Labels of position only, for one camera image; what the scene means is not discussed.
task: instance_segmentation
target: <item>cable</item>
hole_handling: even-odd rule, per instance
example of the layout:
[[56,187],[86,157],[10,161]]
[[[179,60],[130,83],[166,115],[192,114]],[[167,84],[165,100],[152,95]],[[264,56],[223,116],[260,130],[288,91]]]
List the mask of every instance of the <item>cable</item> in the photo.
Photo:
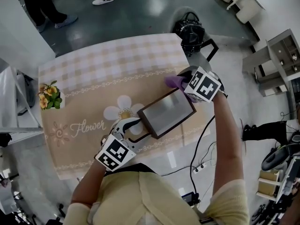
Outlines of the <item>cable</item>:
[[207,155],[208,152],[210,151],[210,147],[211,147],[214,143],[217,143],[217,142],[213,142],[213,143],[208,147],[206,154],[205,154],[204,157],[201,159],[200,165],[202,165],[203,159],[206,157],[206,155]]
[[203,134],[204,134],[205,130],[207,129],[207,127],[209,126],[209,124],[214,120],[214,118],[215,118],[215,115],[214,115],[214,116],[211,118],[211,120],[206,124],[204,130],[202,131],[201,136],[200,136],[200,138],[199,138],[199,140],[198,140],[198,142],[197,142],[197,146],[196,146],[196,149],[195,149],[195,152],[194,152],[193,159],[192,159],[191,164],[190,164],[190,166],[189,166],[189,176],[190,176],[191,181],[192,181],[192,183],[193,183],[194,190],[195,190],[195,194],[197,194],[197,189],[196,189],[196,186],[195,186],[193,177],[192,177],[192,167],[193,167],[193,162],[194,162],[194,160],[195,160],[195,157],[196,157],[196,154],[197,154],[197,150],[198,150],[198,146],[199,146],[199,143],[200,143],[200,141],[201,141],[201,139],[202,139],[202,137],[203,137]]
[[290,128],[290,129],[294,129],[296,132],[298,132],[298,130],[297,129],[295,129],[295,128],[293,128],[293,127],[290,127],[289,125],[287,125],[287,124],[285,124],[288,128]]
[[295,109],[294,111],[289,112],[289,113],[287,113],[287,114],[285,114],[284,112],[280,112],[280,116],[282,117],[282,119],[281,119],[280,121],[282,121],[282,120],[285,118],[286,115],[289,115],[289,114],[291,114],[291,113],[294,113],[295,111],[298,112],[298,110],[299,110],[299,109]]
[[183,170],[183,169],[185,169],[185,168],[188,168],[189,166],[186,166],[186,167],[183,167],[183,168],[181,168],[181,169],[178,169],[177,171],[174,171],[174,172],[171,172],[171,173],[168,173],[168,174],[165,174],[165,175],[161,175],[162,177],[164,177],[164,176],[168,176],[168,175],[171,175],[171,174],[173,174],[173,173],[176,173],[176,172],[179,172],[179,171],[181,171],[181,170]]
[[211,182],[211,184],[210,184],[209,188],[208,188],[208,189],[206,190],[206,192],[204,193],[204,195],[203,195],[203,197],[202,197],[202,199],[201,199],[200,203],[202,202],[203,198],[205,197],[206,193],[207,193],[207,192],[208,192],[208,190],[210,189],[210,187],[211,187],[211,185],[213,184],[213,182],[214,182],[214,180]]
[[[214,152],[214,149],[215,149],[216,145],[217,145],[217,142],[216,142],[215,145],[212,147],[211,154],[210,154],[210,165],[211,165],[211,166],[215,166],[215,165],[217,164],[217,160],[216,160],[216,159],[212,159],[212,153]],[[215,161],[216,161],[216,163],[215,163],[214,165],[211,164],[211,161],[212,161],[212,160],[215,160]]]

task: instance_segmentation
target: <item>checkered tablecloth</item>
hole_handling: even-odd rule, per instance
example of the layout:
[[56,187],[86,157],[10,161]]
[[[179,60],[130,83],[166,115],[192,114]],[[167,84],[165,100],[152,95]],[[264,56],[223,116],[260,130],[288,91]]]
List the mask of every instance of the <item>checkered tablecloth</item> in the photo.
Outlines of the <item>checkered tablecloth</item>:
[[[82,48],[39,67],[39,83],[57,80],[56,86],[66,96],[64,108],[41,112],[60,178],[87,171],[114,118],[136,116],[137,107],[170,91],[164,77],[189,66],[180,43],[176,34],[123,38]],[[196,109],[182,127],[160,140],[151,138],[136,160],[196,141],[205,125],[201,106]],[[143,134],[131,133],[136,138]]]

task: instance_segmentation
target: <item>yellow flower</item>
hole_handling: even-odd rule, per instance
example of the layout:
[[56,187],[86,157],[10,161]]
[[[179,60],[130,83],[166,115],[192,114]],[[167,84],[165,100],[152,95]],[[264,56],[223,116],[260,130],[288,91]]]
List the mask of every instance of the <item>yellow flower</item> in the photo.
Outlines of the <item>yellow flower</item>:
[[38,89],[39,92],[44,92],[46,86],[47,86],[46,84],[40,84]]
[[52,96],[53,93],[57,93],[56,87],[50,87],[46,89],[44,93],[48,94],[49,96]]
[[41,108],[46,108],[48,106],[48,100],[46,99],[46,97],[44,95],[39,95],[39,105],[41,106]]

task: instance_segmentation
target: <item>white wall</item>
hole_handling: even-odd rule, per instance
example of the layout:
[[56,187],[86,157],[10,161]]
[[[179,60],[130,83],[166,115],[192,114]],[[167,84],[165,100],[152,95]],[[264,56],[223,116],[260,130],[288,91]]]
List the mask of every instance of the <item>white wall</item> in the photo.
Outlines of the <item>white wall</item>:
[[38,66],[55,58],[18,0],[0,0],[0,58],[36,79]]

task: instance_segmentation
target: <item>beige shirt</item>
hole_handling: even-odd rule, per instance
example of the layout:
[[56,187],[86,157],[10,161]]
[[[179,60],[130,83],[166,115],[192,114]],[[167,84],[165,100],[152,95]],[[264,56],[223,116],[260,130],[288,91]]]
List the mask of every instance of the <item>beige shirt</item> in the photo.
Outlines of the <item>beige shirt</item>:
[[[244,180],[221,187],[204,213],[222,225],[248,225]],[[198,225],[197,212],[160,176],[150,172],[120,172],[103,179],[92,209],[69,206],[64,225]]]

